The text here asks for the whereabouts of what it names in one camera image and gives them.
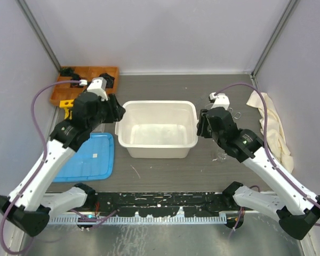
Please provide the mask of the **white plastic bin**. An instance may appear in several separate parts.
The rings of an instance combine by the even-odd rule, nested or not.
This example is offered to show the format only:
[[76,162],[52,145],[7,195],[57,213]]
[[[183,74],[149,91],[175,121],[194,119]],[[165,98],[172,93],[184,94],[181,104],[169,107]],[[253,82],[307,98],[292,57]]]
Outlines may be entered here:
[[115,134],[133,158],[185,158],[198,142],[197,113],[190,101],[128,101],[123,108]]

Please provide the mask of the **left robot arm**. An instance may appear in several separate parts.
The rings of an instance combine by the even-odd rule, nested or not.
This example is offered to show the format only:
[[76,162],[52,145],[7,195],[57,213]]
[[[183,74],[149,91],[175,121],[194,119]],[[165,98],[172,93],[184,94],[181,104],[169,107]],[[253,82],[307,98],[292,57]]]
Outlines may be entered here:
[[100,124],[119,122],[125,109],[114,94],[102,98],[93,92],[81,93],[71,108],[71,118],[58,123],[40,159],[8,196],[0,195],[0,213],[30,237],[40,234],[50,219],[80,207],[91,211],[96,205],[95,190],[83,183],[53,196],[43,197],[61,168],[90,138]]

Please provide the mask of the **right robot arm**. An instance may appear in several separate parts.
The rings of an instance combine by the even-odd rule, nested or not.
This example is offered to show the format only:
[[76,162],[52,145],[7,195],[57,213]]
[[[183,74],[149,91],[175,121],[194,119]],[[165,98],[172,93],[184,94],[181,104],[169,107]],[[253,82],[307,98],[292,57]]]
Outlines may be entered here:
[[224,206],[258,211],[277,221],[292,238],[302,240],[320,219],[320,195],[307,189],[278,163],[253,131],[239,129],[223,107],[202,109],[197,135],[213,139],[224,152],[254,171],[274,192],[266,195],[240,182],[223,192]]

